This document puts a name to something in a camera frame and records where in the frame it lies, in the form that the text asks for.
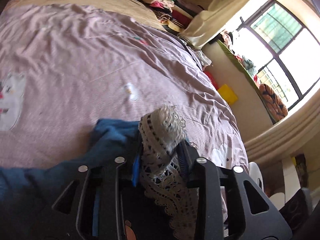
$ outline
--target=window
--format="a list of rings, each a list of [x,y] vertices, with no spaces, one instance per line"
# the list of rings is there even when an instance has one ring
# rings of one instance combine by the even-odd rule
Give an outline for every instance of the window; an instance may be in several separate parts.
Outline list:
[[[235,17],[226,24],[239,32],[233,50],[254,63],[260,82],[290,110],[320,78],[320,43],[276,0],[251,0]]]

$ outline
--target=small bottle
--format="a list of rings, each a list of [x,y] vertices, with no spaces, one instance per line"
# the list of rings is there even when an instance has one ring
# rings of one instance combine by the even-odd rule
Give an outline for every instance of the small bottle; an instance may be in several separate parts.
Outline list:
[[[134,86],[131,83],[127,83],[124,86],[125,91],[129,94],[129,99],[132,101],[137,101],[138,100],[138,92],[134,88]]]

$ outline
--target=striped cloth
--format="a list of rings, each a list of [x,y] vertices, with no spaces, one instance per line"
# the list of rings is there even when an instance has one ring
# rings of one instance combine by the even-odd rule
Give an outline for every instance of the striped cloth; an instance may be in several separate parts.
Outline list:
[[[171,16],[167,13],[159,12],[154,9],[151,9],[151,10],[155,13],[155,15],[159,21],[169,21],[171,19]]]
[[[267,103],[273,118],[280,121],[288,115],[288,109],[284,105],[281,98],[274,92],[274,90],[266,84],[261,84],[259,90]]]

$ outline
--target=bed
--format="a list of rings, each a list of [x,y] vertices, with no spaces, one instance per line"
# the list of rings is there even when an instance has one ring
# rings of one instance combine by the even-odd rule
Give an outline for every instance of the bed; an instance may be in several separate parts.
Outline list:
[[[137,121],[168,104],[200,156],[248,171],[231,109],[140,2],[10,0],[0,37],[0,166],[74,159],[98,119]]]

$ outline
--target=pink towel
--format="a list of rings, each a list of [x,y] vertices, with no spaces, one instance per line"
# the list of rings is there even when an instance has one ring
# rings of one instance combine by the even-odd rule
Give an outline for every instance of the pink towel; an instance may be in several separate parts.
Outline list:
[[[164,9],[163,4],[160,3],[159,1],[155,1],[155,2],[153,2],[153,3],[150,3],[150,6],[151,6],[151,7],[159,7],[159,8]]]
[[[171,6],[168,6],[169,4],[166,3],[166,1],[155,1],[153,3],[150,3],[150,6],[151,7],[158,7],[158,8],[161,8],[161,9],[167,9],[169,10],[170,12],[172,12],[172,8]]]

